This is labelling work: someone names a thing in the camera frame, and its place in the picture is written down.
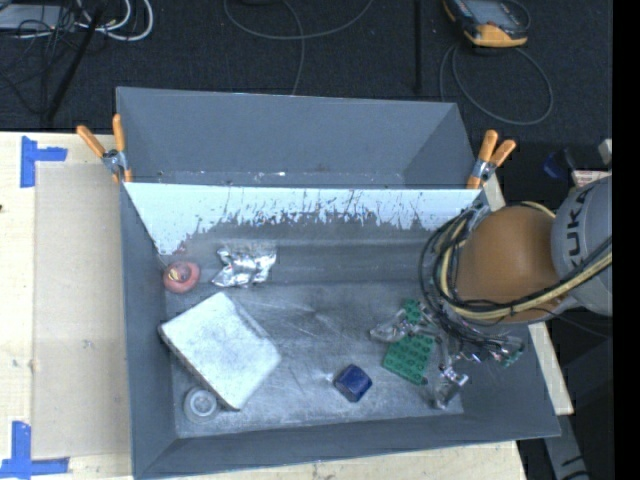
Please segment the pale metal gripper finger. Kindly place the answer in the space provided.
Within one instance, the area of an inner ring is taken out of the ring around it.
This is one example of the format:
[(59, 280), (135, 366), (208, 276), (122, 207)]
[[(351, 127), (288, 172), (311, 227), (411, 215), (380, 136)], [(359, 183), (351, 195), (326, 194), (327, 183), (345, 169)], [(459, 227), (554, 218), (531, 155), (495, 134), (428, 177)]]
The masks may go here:
[(436, 409), (447, 408), (468, 381), (468, 374), (457, 372), (452, 365), (441, 364), (430, 389), (431, 406)]
[(404, 309), (369, 331), (370, 337), (380, 342), (399, 342), (406, 337), (423, 333), (424, 328), (419, 323), (412, 323)]

